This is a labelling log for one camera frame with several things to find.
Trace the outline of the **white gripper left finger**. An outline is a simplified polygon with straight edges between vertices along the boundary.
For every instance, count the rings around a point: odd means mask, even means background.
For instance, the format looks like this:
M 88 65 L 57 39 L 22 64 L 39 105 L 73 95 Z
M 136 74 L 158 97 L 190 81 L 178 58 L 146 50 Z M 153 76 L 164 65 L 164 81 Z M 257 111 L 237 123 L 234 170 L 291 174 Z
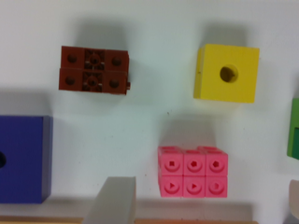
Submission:
M 108 177 L 82 224 L 134 224 L 135 178 Z

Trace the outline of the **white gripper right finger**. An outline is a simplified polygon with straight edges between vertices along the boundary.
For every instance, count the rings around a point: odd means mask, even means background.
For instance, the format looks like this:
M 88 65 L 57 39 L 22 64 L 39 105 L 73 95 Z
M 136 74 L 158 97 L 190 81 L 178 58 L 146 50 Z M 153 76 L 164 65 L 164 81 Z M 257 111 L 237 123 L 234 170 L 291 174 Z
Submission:
M 299 224 L 299 181 L 292 180 L 289 185 L 290 214 L 284 224 Z

